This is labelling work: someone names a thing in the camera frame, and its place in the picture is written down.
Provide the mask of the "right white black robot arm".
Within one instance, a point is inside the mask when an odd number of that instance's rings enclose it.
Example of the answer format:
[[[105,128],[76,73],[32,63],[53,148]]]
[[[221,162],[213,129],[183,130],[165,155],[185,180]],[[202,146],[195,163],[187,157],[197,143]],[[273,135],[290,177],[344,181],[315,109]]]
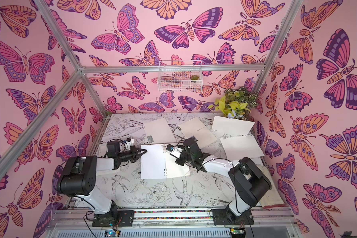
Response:
[[[176,147],[168,144],[165,151],[171,158],[176,159],[177,165],[190,165],[197,172],[228,176],[235,193],[235,198],[226,207],[226,214],[230,216],[240,217],[255,207],[272,188],[268,177],[250,158],[243,157],[238,161],[231,161],[204,153],[195,138],[189,138]]]

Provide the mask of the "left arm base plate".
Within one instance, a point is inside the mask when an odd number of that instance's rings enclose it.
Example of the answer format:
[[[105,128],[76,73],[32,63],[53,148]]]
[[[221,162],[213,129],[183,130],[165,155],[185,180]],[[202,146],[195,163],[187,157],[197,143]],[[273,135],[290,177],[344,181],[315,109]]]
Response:
[[[111,212],[106,214],[94,214],[92,227],[131,227],[134,221],[134,210],[120,210],[113,215]]]

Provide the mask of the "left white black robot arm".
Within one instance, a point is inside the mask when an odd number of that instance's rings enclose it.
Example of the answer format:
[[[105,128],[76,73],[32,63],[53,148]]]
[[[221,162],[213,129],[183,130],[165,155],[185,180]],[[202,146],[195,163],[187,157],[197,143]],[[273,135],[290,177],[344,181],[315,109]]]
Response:
[[[58,194],[86,202],[96,217],[117,218],[116,204],[96,186],[97,173],[116,170],[124,162],[135,163],[147,152],[146,149],[135,147],[130,140],[113,139],[107,142],[104,157],[71,155],[54,188]]]

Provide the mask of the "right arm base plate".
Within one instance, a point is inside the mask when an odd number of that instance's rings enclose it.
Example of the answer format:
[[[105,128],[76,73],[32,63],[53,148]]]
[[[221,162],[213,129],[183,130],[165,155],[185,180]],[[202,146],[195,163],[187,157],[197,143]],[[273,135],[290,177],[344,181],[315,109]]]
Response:
[[[213,218],[213,223],[216,226],[254,224],[253,215],[250,210],[238,216],[227,209],[211,209],[210,216]]]

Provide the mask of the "CAMP spiral notebook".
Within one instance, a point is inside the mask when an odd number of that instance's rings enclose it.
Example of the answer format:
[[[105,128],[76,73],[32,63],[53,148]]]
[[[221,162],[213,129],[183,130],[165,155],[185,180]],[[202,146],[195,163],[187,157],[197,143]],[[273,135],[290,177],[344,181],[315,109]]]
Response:
[[[217,141],[215,135],[205,126],[199,118],[193,118],[179,125],[179,130],[189,139],[194,137],[200,149]]]

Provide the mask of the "torn lined page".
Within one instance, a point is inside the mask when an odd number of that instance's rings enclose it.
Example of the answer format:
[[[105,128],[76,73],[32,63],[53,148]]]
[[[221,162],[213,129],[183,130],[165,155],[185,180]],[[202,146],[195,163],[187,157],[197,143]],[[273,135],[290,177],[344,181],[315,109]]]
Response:
[[[261,147],[252,135],[224,138],[220,141],[229,160],[264,156]]]

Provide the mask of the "small clear-spiral notebook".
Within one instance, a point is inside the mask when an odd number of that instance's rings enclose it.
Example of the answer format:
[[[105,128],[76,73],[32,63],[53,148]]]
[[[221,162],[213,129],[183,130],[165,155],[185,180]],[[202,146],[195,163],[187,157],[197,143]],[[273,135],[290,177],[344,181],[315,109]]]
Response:
[[[166,152],[167,144],[142,145],[147,153],[141,157],[141,179],[168,179],[190,175],[187,165],[180,166]]]

